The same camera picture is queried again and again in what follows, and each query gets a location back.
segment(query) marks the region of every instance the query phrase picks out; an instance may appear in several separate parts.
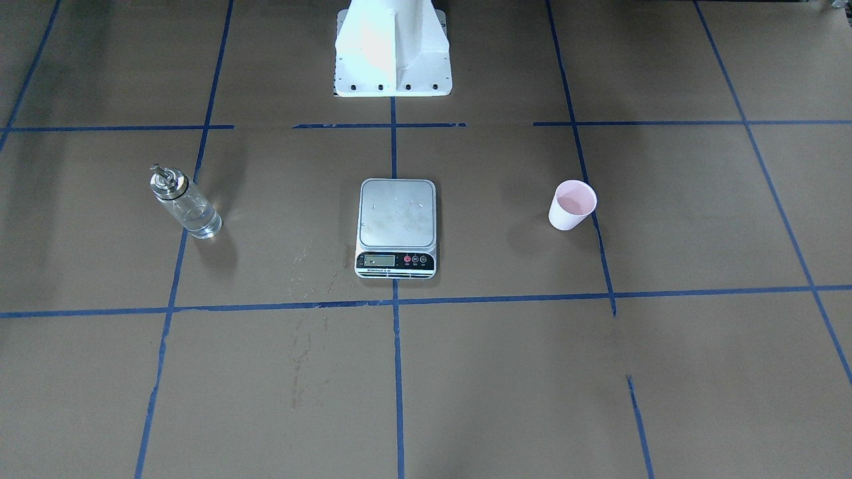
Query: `blue tape line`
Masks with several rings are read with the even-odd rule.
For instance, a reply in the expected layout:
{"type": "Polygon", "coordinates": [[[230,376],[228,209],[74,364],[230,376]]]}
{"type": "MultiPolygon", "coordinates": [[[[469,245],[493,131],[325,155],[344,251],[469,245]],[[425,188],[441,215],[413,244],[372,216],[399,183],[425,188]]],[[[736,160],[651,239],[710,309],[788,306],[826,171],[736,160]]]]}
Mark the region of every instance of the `blue tape line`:
{"type": "Polygon", "coordinates": [[[183,265],[183,253],[187,248],[187,230],[184,229],[181,234],[181,245],[177,249],[177,260],[175,261],[175,273],[172,276],[171,292],[169,294],[169,307],[165,314],[163,322],[163,334],[160,336],[160,347],[157,359],[157,378],[154,381],[154,387],[151,389],[151,396],[148,398],[148,408],[145,415],[145,427],[142,429],[142,440],[139,445],[139,456],[136,458],[136,472],[134,479],[142,478],[142,469],[145,467],[145,454],[148,450],[148,438],[151,436],[151,424],[154,420],[154,408],[157,406],[157,393],[159,392],[160,378],[163,375],[163,364],[165,361],[166,343],[165,340],[169,336],[171,328],[171,316],[175,307],[175,299],[177,298],[177,285],[181,281],[181,267],[183,265]]]}
{"type": "Polygon", "coordinates": [[[359,308],[363,306],[389,306],[389,299],[374,299],[363,301],[327,301],[313,303],[263,303],[263,304],[223,304],[204,306],[175,306],[175,312],[181,311],[265,311],[277,309],[328,309],[328,308],[359,308]]]}
{"type": "Polygon", "coordinates": [[[633,415],[636,416],[636,427],[639,429],[639,441],[642,443],[642,456],[645,458],[645,470],[648,479],[653,479],[653,464],[651,463],[651,452],[648,450],[648,439],[645,436],[645,424],[642,422],[642,412],[636,402],[636,389],[633,386],[633,377],[627,376],[627,387],[630,388],[630,402],[633,403],[633,415]]]}
{"type": "Polygon", "coordinates": [[[219,57],[216,59],[216,70],[213,73],[213,84],[210,86],[210,99],[207,101],[207,115],[204,117],[204,130],[201,133],[201,144],[199,145],[199,156],[195,160],[195,171],[193,182],[199,179],[199,171],[204,161],[204,149],[207,147],[207,134],[210,132],[210,119],[213,117],[213,103],[216,101],[216,89],[219,87],[219,73],[222,71],[222,60],[225,58],[225,44],[227,43],[227,32],[231,28],[231,14],[233,13],[233,0],[227,3],[227,14],[225,15],[225,26],[222,28],[222,41],[219,43],[219,57]]]}
{"type": "Polygon", "coordinates": [[[701,12],[701,7],[698,5],[698,1],[693,0],[693,5],[695,7],[695,11],[698,13],[698,16],[701,20],[701,25],[704,27],[704,31],[707,34],[707,39],[710,41],[710,46],[713,48],[713,54],[716,56],[716,60],[719,62],[719,66],[722,68],[722,74],[725,76],[725,81],[728,82],[728,88],[731,90],[731,96],[734,98],[734,103],[736,104],[737,110],[740,112],[740,117],[743,120],[745,132],[748,133],[749,141],[751,141],[751,147],[754,149],[754,153],[757,156],[757,162],[760,164],[760,169],[763,172],[763,177],[766,179],[766,184],[769,186],[769,191],[772,193],[772,198],[775,201],[775,206],[778,208],[778,212],[781,215],[781,220],[784,222],[784,228],[786,228],[787,235],[790,237],[790,242],[793,245],[793,250],[796,251],[796,256],[798,257],[799,264],[802,266],[802,272],[804,273],[805,279],[808,281],[808,286],[810,286],[810,290],[814,295],[814,300],[816,301],[816,304],[820,309],[820,315],[822,315],[822,320],[826,324],[828,335],[832,339],[832,343],[834,344],[834,349],[838,353],[840,363],[841,365],[843,365],[843,370],[846,373],[846,378],[847,380],[849,380],[849,384],[852,384],[852,369],[849,368],[849,362],[846,359],[846,354],[843,352],[843,348],[840,346],[840,342],[838,341],[837,334],[834,332],[832,322],[828,318],[828,313],[822,305],[820,293],[817,290],[816,285],[814,283],[814,279],[810,274],[808,264],[804,260],[804,254],[802,253],[802,249],[799,247],[798,241],[796,240],[796,235],[793,233],[793,228],[790,224],[790,220],[787,218],[786,212],[784,211],[784,206],[781,204],[781,198],[778,195],[777,190],[775,190],[775,185],[772,181],[772,177],[769,175],[769,169],[766,166],[766,162],[763,161],[763,155],[760,152],[760,147],[757,145],[757,140],[754,137],[754,133],[752,133],[751,131],[751,126],[746,120],[746,114],[743,111],[742,105],[740,104],[740,98],[737,96],[737,92],[734,89],[734,83],[731,81],[731,77],[728,75],[728,69],[725,68],[725,64],[722,61],[722,56],[719,54],[719,49],[716,46],[716,42],[713,40],[713,35],[710,32],[710,27],[707,25],[707,21],[704,18],[704,14],[701,12]]]}
{"type": "Polygon", "coordinates": [[[396,98],[393,96],[390,97],[390,177],[396,178],[396,98]]]}
{"type": "Polygon", "coordinates": [[[852,124],[852,120],[748,120],[749,124],[852,124]]]}
{"type": "MultiPolygon", "coordinates": [[[[817,291],[852,291],[852,285],[817,286],[817,291]]],[[[615,297],[692,297],[692,296],[727,296],[743,294],[773,294],[788,292],[808,292],[809,286],[774,286],[765,288],[723,288],[708,290],[672,290],[672,291],[616,291],[615,297]]],[[[607,299],[609,294],[577,293],[577,294],[542,294],[526,296],[481,296],[481,297],[427,297],[400,299],[399,304],[448,304],[448,303],[515,303],[526,301],[572,301],[580,299],[607,299]]],[[[392,299],[371,299],[354,301],[326,301],[311,303],[259,303],[259,304],[211,304],[175,306],[175,313],[182,311],[257,311],[277,309],[325,309],[325,308],[361,308],[365,306],[389,306],[392,299]]],[[[146,315],[162,314],[168,308],[124,308],[124,309],[65,309],[53,311],[9,311],[0,312],[3,318],[37,318],[61,316],[101,316],[101,315],[146,315]]]]}
{"type": "Polygon", "coordinates": [[[398,123],[397,128],[464,128],[466,123],[398,123]]]}
{"type": "Polygon", "coordinates": [[[233,130],[232,124],[163,124],[123,126],[26,126],[10,128],[11,133],[42,133],[51,131],[150,131],[150,130],[233,130]]]}
{"type": "Polygon", "coordinates": [[[817,286],[816,291],[852,291],[852,285],[817,286]]]}
{"type": "Polygon", "coordinates": [[[400,304],[450,304],[450,303],[519,303],[524,301],[571,301],[576,299],[607,299],[609,293],[590,292],[579,294],[539,294],[526,296],[468,296],[468,297],[424,297],[401,299],[400,304]]]}
{"type": "Polygon", "coordinates": [[[293,130],[331,128],[464,128],[466,123],[300,123],[293,130]]]}
{"type": "Polygon", "coordinates": [[[163,322],[163,334],[160,336],[160,348],[157,356],[157,378],[154,380],[154,387],[151,389],[151,396],[148,398],[148,409],[145,415],[145,426],[142,428],[142,442],[139,446],[139,456],[136,458],[136,471],[133,475],[135,479],[142,478],[142,469],[145,467],[145,454],[148,449],[148,438],[151,436],[151,423],[154,417],[154,407],[157,405],[157,393],[159,392],[159,382],[163,376],[163,362],[165,360],[165,339],[169,336],[171,328],[171,312],[165,314],[163,322]]]}
{"type": "Polygon", "coordinates": [[[768,288],[728,288],[717,290],[680,290],[680,291],[629,291],[616,292],[616,297],[677,297],[677,296],[721,296],[740,294],[769,294],[782,292],[808,292],[810,286],[777,286],[768,288]]]}
{"type": "Polygon", "coordinates": [[[52,12],[50,12],[50,20],[48,20],[47,27],[44,28],[44,34],[42,35],[42,41],[38,44],[36,56],[32,59],[30,69],[26,71],[26,77],[24,77],[24,84],[20,87],[20,91],[18,92],[18,99],[15,100],[14,107],[12,108],[12,113],[9,115],[9,121],[6,122],[6,130],[4,130],[3,135],[0,136],[0,152],[2,152],[3,147],[6,146],[6,140],[9,138],[9,129],[12,128],[12,125],[14,125],[14,121],[18,118],[18,113],[20,113],[20,107],[24,103],[24,96],[26,95],[26,90],[30,88],[30,82],[32,81],[32,77],[36,72],[38,62],[42,59],[42,53],[44,53],[44,45],[47,44],[48,38],[50,37],[50,32],[53,31],[53,25],[56,22],[56,15],[59,13],[59,7],[61,4],[62,0],[56,0],[56,3],[54,3],[54,9],[52,12]]]}
{"type": "Polygon", "coordinates": [[[406,477],[405,429],[402,413],[402,347],[400,343],[400,281],[394,280],[394,367],[396,376],[396,475],[406,477]]]}
{"type": "MultiPolygon", "coordinates": [[[[559,35],[556,34],[556,22],[553,20],[553,8],[550,6],[550,0],[544,0],[547,6],[547,16],[550,20],[550,34],[553,35],[553,45],[556,49],[556,61],[559,63],[559,73],[562,76],[562,88],[565,90],[565,102],[568,104],[568,115],[571,117],[571,125],[574,133],[574,144],[577,147],[577,157],[580,162],[580,170],[583,172],[583,181],[589,183],[589,173],[586,170],[585,156],[583,155],[583,143],[580,141],[580,133],[577,128],[577,118],[574,116],[574,105],[571,101],[571,89],[568,88],[568,76],[565,73],[565,62],[562,61],[562,49],[559,46],[559,35]]],[[[607,251],[603,245],[603,235],[601,234],[601,225],[597,221],[597,212],[592,211],[592,223],[595,225],[597,233],[597,244],[601,250],[601,267],[603,268],[603,277],[607,282],[607,292],[609,293],[609,302],[613,309],[613,316],[618,313],[618,307],[615,303],[615,294],[613,293],[613,280],[609,273],[607,264],[607,251]]]]}
{"type": "Polygon", "coordinates": [[[826,329],[828,330],[828,337],[831,338],[832,344],[834,344],[834,350],[838,353],[840,364],[843,366],[843,371],[846,372],[846,379],[849,380],[849,385],[852,385],[852,368],[849,367],[849,361],[846,359],[846,354],[843,352],[843,346],[840,345],[838,335],[834,332],[832,321],[828,319],[826,307],[823,306],[822,298],[820,298],[820,293],[816,291],[816,288],[814,288],[813,294],[816,306],[820,309],[820,315],[822,315],[822,322],[825,323],[826,329]]]}
{"type": "MultiPolygon", "coordinates": [[[[231,13],[233,12],[233,0],[229,0],[227,4],[227,15],[225,17],[225,26],[222,30],[222,43],[219,46],[219,58],[216,61],[216,72],[213,75],[213,85],[210,87],[210,101],[207,104],[207,116],[204,119],[204,126],[210,126],[210,117],[213,113],[213,103],[216,99],[216,86],[219,82],[219,72],[222,69],[222,58],[225,55],[225,43],[227,41],[227,31],[231,25],[231,13]]],[[[204,129],[201,135],[201,142],[199,145],[199,156],[196,160],[195,164],[195,172],[193,174],[193,181],[196,181],[199,173],[199,169],[201,168],[201,164],[204,159],[204,146],[207,141],[207,132],[208,129],[204,129]]],[[[141,479],[142,478],[142,470],[145,467],[145,455],[148,449],[148,438],[151,435],[151,424],[153,422],[154,417],[154,409],[157,406],[157,393],[159,392],[160,379],[163,373],[163,364],[165,362],[165,352],[166,352],[166,338],[169,336],[169,330],[171,328],[171,317],[175,310],[175,300],[177,299],[177,287],[181,282],[181,267],[183,265],[183,254],[187,249],[187,230],[184,229],[181,234],[181,245],[177,251],[177,260],[175,262],[175,275],[172,279],[171,283],[171,293],[169,296],[169,310],[165,315],[165,321],[163,324],[163,335],[160,338],[160,349],[159,356],[157,360],[157,379],[154,383],[154,387],[151,390],[151,397],[148,399],[148,409],[147,415],[145,417],[145,427],[142,430],[142,440],[139,445],[139,457],[136,459],[136,471],[134,478],[141,479]]]]}
{"type": "Polygon", "coordinates": [[[300,123],[293,127],[293,130],[310,130],[322,128],[390,128],[390,123],[300,123]]]}
{"type": "Polygon", "coordinates": [[[661,126],[742,124],[739,120],[536,121],[532,126],[661,126]]]}
{"type": "Polygon", "coordinates": [[[0,313],[2,318],[55,318],[61,316],[112,316],[112,315],[156,315],[168,308],[118,308],[118,309],[65,309],[56,311],[10,311],[0,313]]]}

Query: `grid line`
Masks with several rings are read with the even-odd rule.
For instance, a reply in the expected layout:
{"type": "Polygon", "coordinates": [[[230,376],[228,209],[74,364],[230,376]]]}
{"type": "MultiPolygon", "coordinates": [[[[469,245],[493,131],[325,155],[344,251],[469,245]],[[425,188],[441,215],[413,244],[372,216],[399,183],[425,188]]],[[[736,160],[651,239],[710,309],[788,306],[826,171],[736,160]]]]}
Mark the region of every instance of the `grid line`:
{"type": "Polygon", "coordinates": [[[394,384],[396,386],[396,475],[406,479],[406,437],[402,401],[402,340],[400,339],[400,281],[394,280],[394,384]]]}
{"type": "Polygon", "coordinates": [[[725,124],[852,124],[852,120],[608,120],[608,121],[535,121],[532,126],[689,126],[725,124]]]}
{"type": "Polygon", "coordinates": [[[468,124],[462,123],[396,123],[392,119],[390,123],[300,123],[293,126],[293,130],[321,130],[321,129],[344,129],[344,128],[464,128],[468,124]]]}
{"type": "Polygon", "coordinates": [[[161,131],[161,130],[233,130],[232,124],[139,124],[119,126],[22,126],[4,128],[9,133],[56,131],[161,131]]]}
{"type": "MultiPolygon", "coordinates": [[[[550,33],[553,35],[553,46],[556,49],[556,62],[559,64],[559,73],[562,77],[562,88],[565,90],[565,102],[568,106],[568,116],[571,118],[571,128],[574,133],[574,144],[577,147],[577,157],[580,162],[580,170],[583,172],[583,181],[587,184],[589,183],[589,172],[586,170],[585,157],[583,155],[583,144],[580,141],[580,133],[577,128],[577,117],[574,116],[574,104],[571,101],[571,90],[568,88],[568,76],[565,70],[565,62],[562,60],[562,49],[559,46],[559,35],[556,33],[556,21],[553,19],[553,8],[550,5],[550,0],[544,0],[545,5],[547,6],[547,16],[550,20],[550,33]]],[[[603,277],[607,282],[607,292],[609,293],[609,302],[610,306],[613,308],[613,316],[618,313],[618,307],[615,302],[615,295],[613,294],[613,280],[609,274],[609,267],[607,265],[607,251],[603,246],[603,236],[601,235],[601,225],[597,221],[597,211],[591,212],[591,221],[595,226],[595,232],[597,233],[597,244],[598,248],[601,250],[601,266],[603,268],[603,277]]]]}
{"type": "Polygon", "coordinates": [[[3,135],[0,136],[0,152],[2,152],[3,147],[6,146],[6,140],[9,138],[9,131],[14,125],[14,121],[18,118],[20,107],[24,103],[24,96],[26,95],[26,91],[28,88],[30,88],[30,82],[32,81],[32,77],[35,75],[38,63],[42,59],[44,45],[47,44],[48,38],[50,38],[50,32],[53,31],[53,26],[56,22],[56,15],[59,13],[60,5],[62,5],[62,0],[56,0],[56,3],[54,3],[53,11],[50,12],[50,20],[48,20],[48,25],[44,28],[44,34],[42,35],[41,43],[38,44],[36,56],[33,57],[32,63],[30,64],[30,69],[26,72],[24,84],[21,85],[20,92],[18,92],[18,98],[15,100],[14,107],[12,108],[12,113],[9,114],[9,121],[6,122],[6,128],[3,129],[3,135]]]}
{"type": "MultiPolygon", "coordinates": [[[[852,291],[852,285],[823,285],[817,286],[818,291],[852,291]]],[[[769,286],[754,288],[719,288],[705,290],[669,290],[669,291],[615,291],[616,298],[631,297],[695,297],[695,296],[735,296],[751,294],[783,294],[793,292],[811,292],[810,286],[769,286]]],[[[577,301],[584,299],[607,299],[608,292],[541,294],[541,295],[505,295],[505,296],[470,296],[470,297],[423,297],[401,298],[400,305],[420,304],[451,304],[451,303],[523,303],[531,301],[577,301]]],[[[303,303],[241,303],[241,304],[197,304],[174,306],[172,311],[266,311],[281,309],[334,309],[362,308],[373,306],[390,306],[394,300],[363,299],[350,301],[322,301],[303,303]]],[[[146,315],[165,313],[167,307],[153,308],[115,308],[115,309],[58,309],[42,311],[7,311],[0,312],[1,319],[63,317],[63,316],[97,316],[97,315],[146,315]]]]}
{"type": "MultiPolygon", "coordinates": [[[[227,14],[225,16],[225,26],[222,28],[222,41],[219,45],[219,56],[216,60],[216,69],[213,73],[213,83],[210,87],[210,100],[207,104],[207,114],[204,119],[203,133],[201,135],[201,142],[199,143],[199,156],[196,159],[195,163],[195,171],[193,173],[193,181],[195,182],[199,170],[201,169],[201,164],[204,160],[204,148],[207,143],[207,134],[210,131],[210,118],[213,113],[213,105],[216,101],[216,86],[219,84],[219,73],[222,71],[222,59],[225,55],[225,45],[227,43],[227,32],[229,27],[231,26],[231,14],[233,13],[233,0],[228,0],[227,3],[227,14]]],[[[151,425],[153,423],[154,412],[157,406],[157,394],[159,392],[160,379],[163,374],[163,366],[165,363],[165,353],[166,353],[166,338],[169,336],[170,328],[171,328],[171,319],[172,315],[175,313],[175,300],[177,299],[177,288],[181,282],[181,267],[183,265],[183,256],[184,252],[187,249],[187,230],[184,228],[183,233],[181,234],[181,243],[178,247],[177,251],[177,259],[175,261],[175,273],[174,278],[172,280],[171,292],[169,294],[169,306],[166,310],[165,319],[163,321],[163,333],[160,337],[160,345],[159,352],[157,358],[157,377],[154,382],[154,386],[151,389],[151,396],[148,399],[148,408],[145,416],[145,426],[142,429],[142,438],[139,445],[139,456],[136,459],[136,470],[134,474],[134,479],[142,478],[142,471],[145,467],[145,457],[147,454],[148,447],[148,439],[151,435],[151,425]]]]}
{"type": "Polygon", "coordinates": [[[713,49],[713,54],[716,56],[716,60],[719,63],[719,67],[722,69],[722,74],[725,77],[725,81],[728,83],[728,88],[730,89],[731,96],[734,98],[734,104],[737,106],[737,111],[740,112],[740,118],[742,119],[743,126],[745,127],[745,132],[748,134],[749,140],[751,141],[751,147],[754,149],[755,156],[757,156],[757,162],[760,164],[760,169],[763,172],[763,177],[765,178],[766,183],[769,186],[769,191],[772,193],[772,198],[775,201],[775,206],[777,207],[779,214],[781,215],[781,220],[784,222],[784,227],[786,228],[787,235],[790,237],[790,242],[792,243],[793,249],[796,251],[796,256],[798,257],[799,264],[802,267],[805,279],[808,281],[808,286],[810,286],[811,293],[814,295],[814,301],[816,301],[816,305],[820,310],[820,315],[822,316],[822,320],[826,325],[826,329],[828,330],[828,336],[831,338],[832,343],[834,344],[834,349],[838,353],[838,358],[840,360],[841,365],[843,366],[843,371],[846,373],[846,379],[849,381],[849,384],[852,385],[852,370],[849,369],[849,362],[846,359],[846,354],[843,352],[843,347],[840,345],[838,335],[834,332],[834,326],[832,326],[832,321],[828,317],[826,308],[822,304],[820,293],[817,290],[816,285],[814,283],[814,279],[810,274],[808,264],[805,262],[804,254],[802,253],[802,249],[799,247],[798,241],[796,240],[796,235],[793,233],[793,228],[790,224],[790,220],[787,218],[786,212],[784,211],[784,206],[783,204],[781,204],[781,198],[778,195],[778,191],[775,189],[772,177],[769,174],[769,169],[767,168],[766,163],[763,161],[763,155],[760,152],[760,147],[757,145],[757,139],[755,139],[754,133],[751,131],[751,126],[749,125],[749,122],[746,118],[746,113],[743,111],[742,104],[740,103],[740,98],[737,95],[736,89],[734,88],[734,82],[731,81],[731,77],[730,75],[728,75],[728,69],[725,67],[724,61],[722,61],[722,55],[719,53],[719,49],[716,46],[716,41],[713,40],[713,34],[710,31],[710,26],[707,25],[707,20],[704,17],[704,13],[701,12],[701,7],[698,4],[698,0],[693,0],[693,6],[695,7],[695,11],[699,16],[699,19],[701,20],[701,25],[704,27],[705,34],[707,35],[707,40],[710,42],[710,46],[713,49]]]}
{"type": "Polygon", "coordinates": [[[632,376],[627,376],[627,387],[630,389],[630,402],[633,404],[633,415],[636,417],[636,428],[639,431],[639,441],[642,443],[642,456],[645,458],[645,471],[648,472],[648,479],[653,479],[651,451],[648,449],[648,438],[645,435],[645,423],[642,422],[642,411],[639,410],[639,403],[636,401],[636,388],[634,387],[632,376]]]}

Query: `digital kitchen scale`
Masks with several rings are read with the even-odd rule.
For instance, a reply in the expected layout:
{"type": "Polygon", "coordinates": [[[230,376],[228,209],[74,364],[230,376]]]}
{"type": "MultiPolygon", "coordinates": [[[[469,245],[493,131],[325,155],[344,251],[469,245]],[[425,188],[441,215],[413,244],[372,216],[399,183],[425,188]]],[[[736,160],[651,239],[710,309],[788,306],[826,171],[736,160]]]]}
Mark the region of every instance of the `digital kitchen scale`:
{"type": "Polygon", "coordinates": [[[438,268],[435,184],[370,178],[361,183],[355,274],[426,280],[438,268]]]}

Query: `paper cup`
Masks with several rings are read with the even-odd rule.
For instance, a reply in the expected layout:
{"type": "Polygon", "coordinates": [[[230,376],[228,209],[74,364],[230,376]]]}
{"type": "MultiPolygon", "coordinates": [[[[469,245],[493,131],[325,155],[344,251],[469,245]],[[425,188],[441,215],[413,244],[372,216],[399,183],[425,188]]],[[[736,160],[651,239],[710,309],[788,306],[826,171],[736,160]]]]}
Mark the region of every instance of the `paper cup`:
{"type": "Polygon", "coordinates": [[[580,180],[562,182],[550,203],[550,224],[567,231],[583,221],[597,206],[597,195],[591,186],[580,180]]]}

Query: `bottle cap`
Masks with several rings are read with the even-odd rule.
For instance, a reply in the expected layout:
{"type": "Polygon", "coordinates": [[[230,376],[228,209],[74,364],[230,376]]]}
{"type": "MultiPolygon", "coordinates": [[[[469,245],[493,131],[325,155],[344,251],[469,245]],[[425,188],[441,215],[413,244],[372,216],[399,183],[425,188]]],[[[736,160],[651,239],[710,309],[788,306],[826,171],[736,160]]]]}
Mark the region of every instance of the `bottle cap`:
{"type": "Polygon", "coordinates": [[[183,171],[177,168],[160,168],[159,164],[151,167],[151,191],[160,199],[175,199],[187,191],[189,179],[183,171]]]}

